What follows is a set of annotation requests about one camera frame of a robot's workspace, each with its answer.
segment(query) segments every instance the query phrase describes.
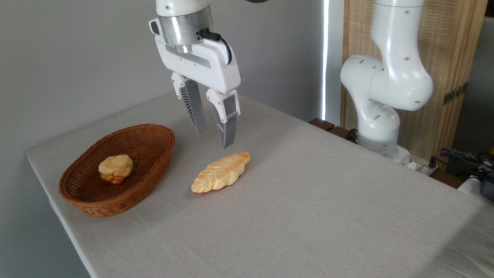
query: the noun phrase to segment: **table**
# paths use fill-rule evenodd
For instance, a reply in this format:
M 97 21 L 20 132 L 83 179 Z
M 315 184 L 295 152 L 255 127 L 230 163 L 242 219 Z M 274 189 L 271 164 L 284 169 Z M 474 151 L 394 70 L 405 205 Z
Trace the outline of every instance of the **table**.
M 94 278 L 494 277 L 494 208 L 308 123 L 241 97 L 235 143 L 196 134 L 173 94 L 28 152 Z M 105 135 L 155 123 L 172 163 L 132 209 L 95 218 L 58 194 L 63 172 Z M 197 194 L 210 162 L 248 151 L 236 184 Z

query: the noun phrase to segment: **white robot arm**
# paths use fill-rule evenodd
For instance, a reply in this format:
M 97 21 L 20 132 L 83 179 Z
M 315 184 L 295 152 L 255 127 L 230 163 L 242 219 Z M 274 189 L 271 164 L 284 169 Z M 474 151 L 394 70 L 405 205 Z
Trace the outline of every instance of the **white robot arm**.
M 358 115 L 358 144 L 404 165 L 397 145 L 400 119 L 393 108 L 416 111 L 432 95 L 432 79 L 417 47 L 424 0 L 376 0 L 370 35 L 382 58 L 354 55 L 341 70 Z
M 171 76 L 178 99 L 185 103 L 197 133 L 207 129 L 197 82 L 209 87 L 223 148 L 233 144 L 240 106 L 240 74 L 235 54 L 214 33 L 210 0 L 156 0 L 158 18 L 149 22 L 156 46 Z

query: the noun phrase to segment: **bread roll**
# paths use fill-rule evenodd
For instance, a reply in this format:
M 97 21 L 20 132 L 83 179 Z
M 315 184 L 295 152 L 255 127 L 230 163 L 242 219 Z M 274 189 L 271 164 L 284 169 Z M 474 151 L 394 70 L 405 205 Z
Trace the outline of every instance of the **bread roll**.
M 245 165 L 250 161 L 248 152 L 225 156 L 209 164 L 192 184 L 192 191 L 206 193 L 232 185 L 244 173 Z
M 123 183 L 130 176 L 132 169 L 134 169 L 132 159 L 126 154 L 110 156 L 98 167 L 101 178 L 114 185 Z

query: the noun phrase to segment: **brown wicker basket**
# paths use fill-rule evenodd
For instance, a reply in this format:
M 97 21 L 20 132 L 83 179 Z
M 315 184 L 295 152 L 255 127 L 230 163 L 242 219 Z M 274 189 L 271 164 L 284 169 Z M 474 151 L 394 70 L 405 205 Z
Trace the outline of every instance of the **brown wicker basket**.
M 170 166 L 175 134 L 171 129 L 143 124 L 105 136 L 65 171 L 59 192 L 85 213 L 102 217 L 124 212 L 154 189 Z M 108 156 L 127 154 L 134 163 L 132 174 L 120 185 L 101 179 L 99 164 Z

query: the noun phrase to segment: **black cable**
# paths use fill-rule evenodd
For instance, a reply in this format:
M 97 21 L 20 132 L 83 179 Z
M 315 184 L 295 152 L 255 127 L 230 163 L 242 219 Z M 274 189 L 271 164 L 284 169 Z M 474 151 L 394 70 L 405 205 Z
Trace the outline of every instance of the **black cable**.
M 232 62 L 232 51 L 230 49 L 230 46 L 225 41 L 225 39 L 221 37 L 220 34 L 213 33 L 213 32 L 211 32 L 209 30 L 209 28 L 207 28 L 205 30 L 200 30 L 199 33 L 198 33 L 198 35 L 200 35 L 203 39 L 209 39 L 209 40 L 212 40 L 212 41 L 222 41 L 225 44 L 226 51 L 228 52 L 228 63 L 227 63 L 227 65 L 229 65 Z
M 224 38 L 220 37 L 219 39 L 220 39 L 220 41 L 222 41 L 225 44 L 226 51 L 228 52 L 228 63 L 227 63 L 227 65 L 229 65 L 232 62 L 232 51 L 230 50 L 230 46 L 228 45 L 228 43 L 225 41 Z
M 435 156 L 431 156 L 431 158 L 434 158 L 434 160 L 438 161 L 438 162 L 441 162 L 442 164 L 446 165 L 446 166 L 449 166 L 449 167 L 452 167 L 453 169 L 457 170 L 457 171 L 460 171 L 460 172 L 464 172 L 464 173 L 467 173 L 467 174 L 470 174 L 472 176 L 476 176 L 476 177 L 479 177 L 479 178 L 482 178 L 482 179 L 485 179 L 485 178 L 491 178 L 491 176 L 488 176 L 488 175 L 483 175 L 483 174 L 479 174 L 478 172 L 473 172 L 473 171 L 468 171 L 468 170 L 465 170 L 465 169 L 462 169 L 462 168 L 458 168 L 457 166 L 451 164 L 451 163 L 448 163 L 446 161 L 443 161 Z
M 475 157 L 466 151 L 457 151 L 454 149 L 441 148 L 439 151 L 441 157 L 452 157 L 458 160 L 461 160 L 467 164 L 477 166 L 477 167 L 485 167 L 494 170 L 491 165 L 488 165 L 480 160 L 475 159 Z
M 348 135 L 346 136 L 346 140 L 353 140 L 353 141 L 357 141 L 357 133 L 359 131 L 357 129 L 350 129 L 350 131 L 348 132 Z

